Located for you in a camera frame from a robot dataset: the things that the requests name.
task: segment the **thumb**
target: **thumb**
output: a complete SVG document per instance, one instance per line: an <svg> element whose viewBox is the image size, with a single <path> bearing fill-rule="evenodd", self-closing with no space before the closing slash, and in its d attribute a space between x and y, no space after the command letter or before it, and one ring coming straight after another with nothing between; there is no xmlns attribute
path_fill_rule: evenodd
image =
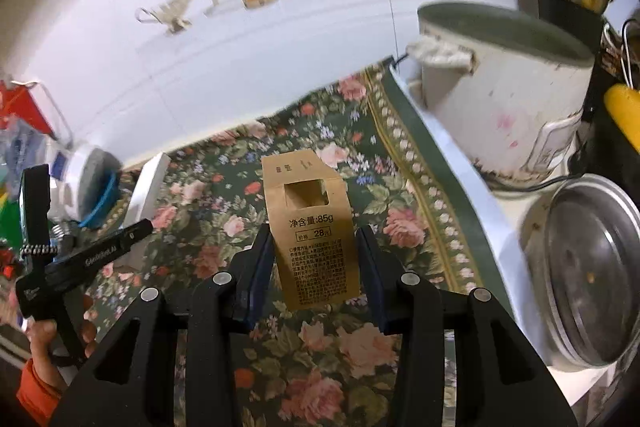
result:
<svg viewBox="0 0 640 427"><path fill-rule="evenodd" d="M56 333L55 321L39 321L31 325L27 337L31 343L33 370L36 375L57 391L64 391L66 383L49 358L49 344L56 338Z"/></svg>

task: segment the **white tile wall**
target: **white tile wall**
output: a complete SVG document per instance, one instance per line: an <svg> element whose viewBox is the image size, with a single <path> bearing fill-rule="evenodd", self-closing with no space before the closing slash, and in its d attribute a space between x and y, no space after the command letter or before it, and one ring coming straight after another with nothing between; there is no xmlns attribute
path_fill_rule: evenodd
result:
<svg viewBox="0 0 640 427"><path fill-rule="evenodd" d="M223 0L208 17L210 0L193 0L193 26L178 35L134 19L164 1L0 0L0 64L45 83L76 138L127 164L402 52L417 35L417 7L436 0L278 0L256 10ZM63 135L43 92L34 96Z"/></svg>

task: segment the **pink stain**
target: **pink stain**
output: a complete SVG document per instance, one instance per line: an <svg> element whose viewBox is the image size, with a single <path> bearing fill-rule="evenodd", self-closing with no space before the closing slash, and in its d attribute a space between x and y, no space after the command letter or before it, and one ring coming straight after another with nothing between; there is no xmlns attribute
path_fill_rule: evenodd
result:
<svg viewBox="0 0 640 427"><path fill-rule="evenodd" d="M497 129L504 129L508 132L511 130L511 127L513 127L515 121L516 119L510 114L502 114L498 117Z"/></svg>

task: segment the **white countertop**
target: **white countertop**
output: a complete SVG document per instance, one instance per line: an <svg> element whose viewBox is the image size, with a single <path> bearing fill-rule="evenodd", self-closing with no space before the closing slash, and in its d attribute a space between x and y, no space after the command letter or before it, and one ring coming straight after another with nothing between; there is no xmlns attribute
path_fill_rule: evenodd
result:
<svg viewBox="0 0 640 427"><path fill-rule="evenodd" d="M453 142L447 131L422 103L420 82L407 83L397 75L395 78L415 110L420 114L423 123L430 131L476 210L503 280L518 279L518 284L505 283L513 307L514 318L530 342L540 352L545 326L534 302L530 280L522 277L522 273L528 273L528 267L521 245L525 244L529 237L530 227L535 221L532 216L537 217L531 212L532 206L545 195L549 198L558 185L552 185L531 194L489 191L478 172ZM553 176L565 173L566 165L560 165ZM612 374L613 367L583 369L573 372L549 367L549 371L558 383L567 402L573 405L590 390L607 370L611 369L610 374Z"/></svg>

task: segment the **white pot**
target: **white pot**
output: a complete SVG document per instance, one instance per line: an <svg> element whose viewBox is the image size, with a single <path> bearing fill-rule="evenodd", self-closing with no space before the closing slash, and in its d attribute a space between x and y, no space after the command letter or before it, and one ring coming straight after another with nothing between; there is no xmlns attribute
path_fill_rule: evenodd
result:
<svg viewBox="0 0 640 427"><path fill-rule="evenodd" d="M481 4L418 10L420 33L471 53L469 68L423 61L429 110L482 172L510 185L546 178L582 114L593 55L580 41L524 13Z"/></svg>

